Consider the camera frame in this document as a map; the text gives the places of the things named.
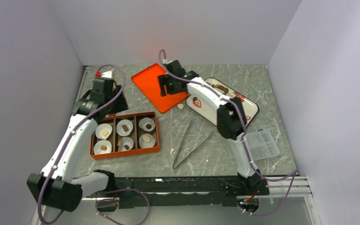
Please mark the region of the orange box lid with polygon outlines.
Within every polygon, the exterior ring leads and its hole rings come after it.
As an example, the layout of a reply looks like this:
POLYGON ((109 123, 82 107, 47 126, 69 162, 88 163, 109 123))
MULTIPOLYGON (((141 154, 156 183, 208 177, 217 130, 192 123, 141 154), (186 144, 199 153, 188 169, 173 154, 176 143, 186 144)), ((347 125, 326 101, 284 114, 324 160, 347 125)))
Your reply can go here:
POLYGON ((161 96, 158 76, 164 74, 165 70, 155 63, 131 77, 135 86, 161 114, 166 113, 189 96, 187 93, 161 96))

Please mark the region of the cream white chocolate piece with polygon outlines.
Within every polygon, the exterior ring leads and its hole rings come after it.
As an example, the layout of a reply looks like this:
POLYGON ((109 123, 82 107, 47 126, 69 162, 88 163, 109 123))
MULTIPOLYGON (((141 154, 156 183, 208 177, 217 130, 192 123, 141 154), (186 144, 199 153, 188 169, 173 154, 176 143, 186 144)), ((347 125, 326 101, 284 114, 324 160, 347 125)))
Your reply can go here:
POLYGON ((177 107, 182 110, 184 108, 184 105, 183 104, 177 104, 177 107))

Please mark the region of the brown block chocolate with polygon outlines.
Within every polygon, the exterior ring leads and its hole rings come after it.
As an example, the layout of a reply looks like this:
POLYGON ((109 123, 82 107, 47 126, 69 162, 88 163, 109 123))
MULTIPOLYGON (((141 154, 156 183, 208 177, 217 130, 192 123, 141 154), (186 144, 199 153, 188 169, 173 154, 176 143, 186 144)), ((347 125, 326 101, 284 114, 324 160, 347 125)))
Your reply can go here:
POLYGON ((122 125, 122 129, 124 132, 127 132, 129 130, 129 128, 126 124, 122 125))

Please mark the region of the white strawberry tray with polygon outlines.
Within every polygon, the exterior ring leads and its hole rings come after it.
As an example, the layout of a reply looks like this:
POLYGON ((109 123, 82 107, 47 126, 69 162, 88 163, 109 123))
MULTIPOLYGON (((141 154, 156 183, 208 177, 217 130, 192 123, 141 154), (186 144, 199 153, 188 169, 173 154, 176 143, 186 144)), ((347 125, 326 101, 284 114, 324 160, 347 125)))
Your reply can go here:
MULTIPOLYGON (((219 81, 216 78, 209 77, 205 79, 205 82, 209 84, 211 87, 213 87, 215 90, 220 92, 223 95, 229 96, 229 97, 237 97, 241 100, 244 113, 246 116, 246 125, 248 125, 253 118, 258 114, 259 107, 258 105, 251 101, 250 99, 246 98, 236 90, 232 89, 225 83, 219 81)), ((217 124, 217 116, 216 111, 213 110, 211 107, 209 107, 204 101, 202 101, 197 95, 190 95, 186 99, 186 105, 195 111, 197 114, 204 117, 206 120, 211 122, 212 124, 217 124)))

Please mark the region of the orange chocolate box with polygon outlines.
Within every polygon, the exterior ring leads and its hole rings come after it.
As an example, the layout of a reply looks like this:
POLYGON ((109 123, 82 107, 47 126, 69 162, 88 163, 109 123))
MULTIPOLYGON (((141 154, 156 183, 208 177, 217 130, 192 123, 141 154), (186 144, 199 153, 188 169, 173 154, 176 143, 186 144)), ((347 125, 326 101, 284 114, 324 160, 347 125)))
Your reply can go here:
POLYGON ((107 116, 92 132, 90 156, 94 160, 129 157, 160 151, 155 112, 107 116))

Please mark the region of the oval white chocolate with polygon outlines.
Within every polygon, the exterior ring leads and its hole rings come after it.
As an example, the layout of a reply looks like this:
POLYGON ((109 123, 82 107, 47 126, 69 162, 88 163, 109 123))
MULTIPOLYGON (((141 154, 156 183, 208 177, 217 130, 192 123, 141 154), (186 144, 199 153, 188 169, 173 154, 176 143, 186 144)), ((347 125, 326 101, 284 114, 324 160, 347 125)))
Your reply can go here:
POLYGON ((145 143, 149 143, 149 142, 150 142, 150 138, 149 138, 147 135, 144 135, 144 136, 142 137, 142 139, 143 139, 143 141, 144 141, 145 143))

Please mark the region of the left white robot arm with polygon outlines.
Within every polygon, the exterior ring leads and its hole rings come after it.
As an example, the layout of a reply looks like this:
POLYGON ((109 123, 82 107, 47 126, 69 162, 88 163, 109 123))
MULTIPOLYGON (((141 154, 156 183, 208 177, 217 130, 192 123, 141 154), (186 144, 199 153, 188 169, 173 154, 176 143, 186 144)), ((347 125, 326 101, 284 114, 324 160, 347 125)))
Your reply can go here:
POLYGON ((128 109, 123 89, 112 78, 97 77, 92 89, 74 104, 68 128, 54 155, 40 173, 31 173, 27 179, 39 215, 43 205, 72 212, 86 196, 99 192, 109 197, 115 193, 111 172, 93 172, 78 179, 74 173, 98 123, 108 114, 128 109))

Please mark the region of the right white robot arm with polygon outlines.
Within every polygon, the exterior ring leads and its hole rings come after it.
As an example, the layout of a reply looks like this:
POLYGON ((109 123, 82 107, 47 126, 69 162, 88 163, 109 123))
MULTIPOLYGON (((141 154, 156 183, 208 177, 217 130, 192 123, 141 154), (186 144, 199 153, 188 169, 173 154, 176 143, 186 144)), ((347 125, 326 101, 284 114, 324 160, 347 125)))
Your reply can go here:
POLYGON ((262 192, 267 183, 254 163, 246 140, 246 115, 239 98, 223 95, 196 72, 186 72, 178 60, 162 60, 166 74, 158 79, 162 96, 187 92, 195 95, 216 112, 217 130, 235 156, 240 190, 250 195, 262 192))

